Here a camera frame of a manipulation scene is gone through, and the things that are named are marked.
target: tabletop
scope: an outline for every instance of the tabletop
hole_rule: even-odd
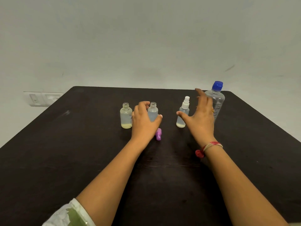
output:
[[[301,143],[232,92],[215,137],[288,222],[301,221]],[[113,225],[231,225],[213,174],[175,114],[194,90],[75,86],[0,149],[3,225],[41,225],[76,197],[130,140],[123,102],[157,103],[162,140],[138,158]]]

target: bottle label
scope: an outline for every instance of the bottle label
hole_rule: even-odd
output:
[[[216,119],[217,114],[219,113],[219,110],[221,109],[222,104],[221,103],[216,103],[216,104],[213,103],[212,106],[214,108],[213,116],[214,116],[214,119]]]

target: power outlet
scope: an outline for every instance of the power outlet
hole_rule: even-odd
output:
[[[34,107],[48,107],[64,93],[58,92],[23,92],[27,104]]]

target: person's left hand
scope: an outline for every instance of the person's left hand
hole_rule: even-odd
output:
[[[141,148],[146,148],[151,139],[155,136],[163,116],[158,115],[155,121],[151,122],[148,117],[148,105],[150,102],[139,102],[132,113],[132,138]]]

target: person's right arm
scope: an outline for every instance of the person's right arm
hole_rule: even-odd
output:
[[[199,101],[195,114],[189,117],[178,111],[195,140],[201,147],[216,141],[213,135],[212,99],[196,89]],[[233,226],[286,226],[288,223],[259,192],[251,181],[218,145],[209,147],[205,155],[219,185]]]

